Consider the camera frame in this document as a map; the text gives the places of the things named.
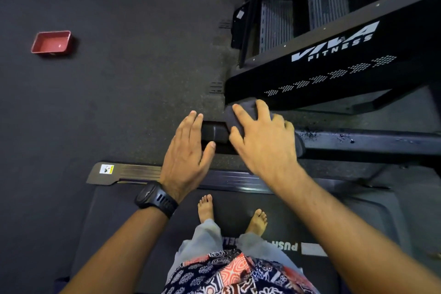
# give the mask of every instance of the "black watch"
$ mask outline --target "black watch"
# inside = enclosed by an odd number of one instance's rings
[[[163,189],[162,185],[156,181],[149,181],[135,198],[135,204],[143,209],[156,207],[160,209],[170,219],[179,204],[170,197]]]

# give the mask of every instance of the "forearm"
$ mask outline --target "forearm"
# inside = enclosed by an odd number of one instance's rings
[[[302,168],[275,185],[353,293],[441,293],[441,281],[432,272],[322,189]]]
[[[167,220],[155,207],[136,211],[83,266],[62,294],[133,293],[145,260]]]

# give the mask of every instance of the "red container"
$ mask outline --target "red container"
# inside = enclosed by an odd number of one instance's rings
[[[35,37],[31,52],[33,54],[64,55],[69,53],[70,31],[42,31]]]

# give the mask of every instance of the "foot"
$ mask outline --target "foot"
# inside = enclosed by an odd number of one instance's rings
[[[205,220],[208,219],[214,220],[213,197],[211,194],[202,197],[201,201],[198,203],[198,213],[201,223],[204,223]]]
[[[254,212],[254,215],[251,218],[250,224],[248,225],[245,233],[252,232],[256,235],[262,236],[267,224],[268,221],[266,220],[265,212],[263,212],[262,209],[257,209]]]

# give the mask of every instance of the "right hand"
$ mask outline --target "right hand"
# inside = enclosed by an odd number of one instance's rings
[[[256,100],[256,106],[255,121],[240,105],[233,105],[245,137],[232,127],[229,139],[251,172],[274,191],[288,177],[292,179],[302,170],[295,154],[294,126],[278,114],[271,120],[268,105],[263,100]]]

